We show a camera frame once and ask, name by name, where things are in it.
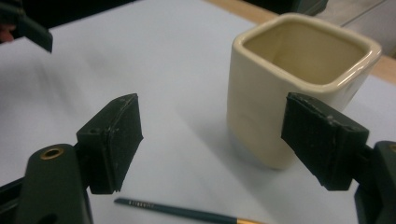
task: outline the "paintbrush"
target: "paintbrush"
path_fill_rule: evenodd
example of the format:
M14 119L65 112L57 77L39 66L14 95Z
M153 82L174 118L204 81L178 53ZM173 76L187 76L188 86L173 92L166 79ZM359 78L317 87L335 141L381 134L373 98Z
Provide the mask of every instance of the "paintbrush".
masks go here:
M142 202L134 199L118 198L114 203L120 203L123 205L129 205L132 207L144 208L151 211L161 212L179 217L188 217L201 221L207 221L219 224L264 224L262 222L248 220L239 217L228 217L220 214L197 211L187 208L174 207L170 205Z

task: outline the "brass grommet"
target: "brass grommet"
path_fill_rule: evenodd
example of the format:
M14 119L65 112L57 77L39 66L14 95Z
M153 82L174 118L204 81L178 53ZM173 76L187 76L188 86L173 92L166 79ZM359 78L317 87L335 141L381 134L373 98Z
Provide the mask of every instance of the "brass grommet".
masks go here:
M47 160L52 160L54 158L59 157L64 153L64 149L61 147L53 147L50 149L47 149L45 152L41 153L40 158L41 160L47 161Z

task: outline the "cream-colored cup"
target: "cream-colored cup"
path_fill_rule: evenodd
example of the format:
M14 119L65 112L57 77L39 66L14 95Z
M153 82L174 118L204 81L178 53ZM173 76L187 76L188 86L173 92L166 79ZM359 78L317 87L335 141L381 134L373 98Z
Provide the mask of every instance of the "cream-colored cup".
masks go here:
M233 42L227 102L235 145L268 167L289 167L295 155L280 138L288 92L341 111L380 52L367 37L293 13L242 33Z

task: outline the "ceramic cup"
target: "ceramic cup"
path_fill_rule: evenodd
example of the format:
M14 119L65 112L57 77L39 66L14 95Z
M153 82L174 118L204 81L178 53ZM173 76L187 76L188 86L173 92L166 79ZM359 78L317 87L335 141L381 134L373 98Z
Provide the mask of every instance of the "ceramic cup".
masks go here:
M325 21L284 14L233 42L227 125L234 144L285 169L296 158L280 138L288 92L341 111L380 57L373 40Z

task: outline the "cup rim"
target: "cup rim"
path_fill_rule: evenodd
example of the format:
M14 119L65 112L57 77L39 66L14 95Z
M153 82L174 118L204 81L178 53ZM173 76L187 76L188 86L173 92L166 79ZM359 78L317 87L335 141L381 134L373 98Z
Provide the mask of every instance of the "cup rim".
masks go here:
M362 47L363 49L366 49L366 54L360 60L358 60L358 62L355 63L354 66L347 69L344 74L342 74L332 82L327 84L314 84L292 75L286 70L268 62L267 60L263 59L259 55L251 52L250 50L244 47L244 44L246 42L248 42L255 36L261 34L262 32L267 31L273 27L276 27L282 23L286 23L290 21L297 21L303 24L307 24L311 27L315 27L320 31L327 32L332 35L336 35L345 40L353 41L353 43L355 43L356 45ZM240 53L244 54L246 57L248 57L257 65L265 66L266 69L274 71L274 74L276 74L279 78L289 80L299 89L305 91L312 91L312 92L339 90L347 83L349 83L350 80L357 77L361 69L373 66L379 60L381 55L381 47L373 39L357 34L345 28L339 27L337 25L331 24L329 22L297 13L282 14L275 19L272 19L250 30L245 31L244 33L238 35L235 38L235 40L233 41L233 48L239 51Z

